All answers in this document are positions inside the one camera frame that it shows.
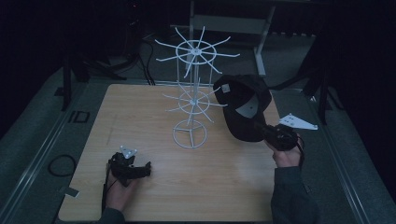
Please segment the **right hand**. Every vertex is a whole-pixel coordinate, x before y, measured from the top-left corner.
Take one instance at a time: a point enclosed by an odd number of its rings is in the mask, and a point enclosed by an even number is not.
[[[299,148],[294,147],[288,151],[279,151],[274,146],[270,145],[267,141],[265,144],[274,151],[273,159],[276,163],[277,167],[291,167],[291,166],[299,166],[301,151]]]

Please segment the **cap brim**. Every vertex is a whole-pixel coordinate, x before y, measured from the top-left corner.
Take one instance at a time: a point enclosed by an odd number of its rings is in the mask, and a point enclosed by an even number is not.
[[[236,139],[245,142],[260,142],[264,139],[262,133],[254,128],[255,122],[265,123],[263,113],[258,113],[253,119],[247,119],[235,112],[234,109],[224,106],[223,114],[230,133]]]

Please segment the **white wire rack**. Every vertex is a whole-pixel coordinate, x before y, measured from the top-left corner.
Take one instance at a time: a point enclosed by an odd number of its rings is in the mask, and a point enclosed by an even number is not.
[[[178,96],[169,96],[165,95],[165,97],[176,99],[178,101],[177,107],[174,109],[170,109],[167,111],[176,111],[181,110],[189,115],[189,117],[185,120],[182,120],[178,123],[174,128],[174,139],[175,142],[184,148],[197,148],[200,147],[207,138],[207,130],[205,125],[202,122],[195,120],[195,116],[199,114],[204,114],[206,118],[214,122],[207,114],[206,110],[211,105],[216,106],[225,106],[219,104],[212,104],[210,103],[209,95],[213,94],[215,91],[210,90],[210,86],[212,84],[212,74],[213,71],[221,74],[221,72],[214,66],[214,61],[216,57],[223,56],[223,57],[237,57],[239,54],[231,55],[231,54],[221,54],[216,51],[215,46],[220,45],[222,43],[227,42],[230,37],[225,40],[222,40],[216,44],[209,44],[203,40],[205,27],[202,30],[201,37],[199,40],[187,40],[177,28],[177,34],[183,39],[179,45],[169,45],[164,44],[158,40],[155,40],[158,44],[174,48],[175,49],[175,56],[164,58],[164,59],[157,59],[159,62],[165,62],[169,60],[177,60],[177,85],[179,86]],[[179,62],[183,62],[186,66],[182,66],[186,68],[186,72],[183,78],[187,78],[190,76],[190,86],[182,86],[180,84],[180,66]],[[210,77],[209,77],[209,88],[207,93],[203,92],[200,89],[200,74],[199,74],[199,66],[207,64],[210,66]]]

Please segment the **baseball cap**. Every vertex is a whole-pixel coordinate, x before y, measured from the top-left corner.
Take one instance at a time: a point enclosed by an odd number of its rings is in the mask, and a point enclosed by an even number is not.
[[[263,78],[223,75],[213,84],[213,90],[219,104],[226,105],[223,114],[230,133],[241,141],[262,141],[262,133],[254,128],[254,123],[265,124],[263,111],[272,100]]]

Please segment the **wire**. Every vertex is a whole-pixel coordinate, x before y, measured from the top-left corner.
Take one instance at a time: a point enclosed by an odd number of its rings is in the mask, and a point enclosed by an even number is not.
[[[54,162],[56,162],[57,160],[61,159],[61,158],[68,158],[68,159],[71,160],[71,162],[73,162],[73,171],[72,171],[71,173],[56,174],[55,172],[53,172],[52,164],[53,164]],[[73,175],[73,173],[76,171],[76,168],[77,168],[76,160],[75,160],[72,156],[70,156],[70,155],[63,154],[63,155],[57,156],[57,157],[55,157],[54,159],[52,159],[52,161],[49,162],[49,165],[48,165],[48,167],[47,167],[47,170],[49,171],[50,174],[52,174],[52,175],[54,175],[54,176],[65,177],[65,176]]]
[[[298,138],[301,140],[301,144],[299,144],[297,142],[296,145],[297,145],[297,148],[301,152],[300,161],[299,161],[299,167],[300,167],[300,169],[302,169],[303,168],[303,163],[304,163],[304,160],[305,160],[305,152],[304,152],[305,143],[304,143],[303,138],[301,138],[300,136],[298,136]]]

